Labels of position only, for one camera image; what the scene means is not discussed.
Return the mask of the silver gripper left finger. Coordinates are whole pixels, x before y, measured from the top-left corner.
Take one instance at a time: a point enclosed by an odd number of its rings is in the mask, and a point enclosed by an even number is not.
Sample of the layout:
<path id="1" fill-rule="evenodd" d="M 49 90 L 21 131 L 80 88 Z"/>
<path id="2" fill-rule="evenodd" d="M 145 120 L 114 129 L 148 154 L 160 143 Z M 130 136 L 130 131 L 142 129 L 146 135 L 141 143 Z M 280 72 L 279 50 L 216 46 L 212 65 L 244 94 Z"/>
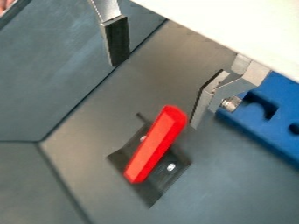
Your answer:
<path id="1" fill-rule="evenodd" d="M 106 57 L 112 67 L 129 57 L 126 16 L 120 12 L 117 0 L 88 0 L 96 13 Z"/>

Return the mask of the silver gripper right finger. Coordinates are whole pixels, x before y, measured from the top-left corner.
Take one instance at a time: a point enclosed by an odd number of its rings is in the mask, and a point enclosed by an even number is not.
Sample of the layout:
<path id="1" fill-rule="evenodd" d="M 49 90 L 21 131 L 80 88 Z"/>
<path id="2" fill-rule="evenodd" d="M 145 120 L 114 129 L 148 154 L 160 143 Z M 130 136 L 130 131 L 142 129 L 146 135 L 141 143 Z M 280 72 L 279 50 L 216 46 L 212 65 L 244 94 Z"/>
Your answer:
<path id="1" fill-rule="evenodd" d="M 200 87 L 190 112 L 189 124 L 196 129 L 205 111 L 219 107 L 232 112 L 241 103 L 237 94 L 256 88 L 269 74 L 269 69 L 241 54 L 231 65 L 231 72 L 219 70 Z"/>

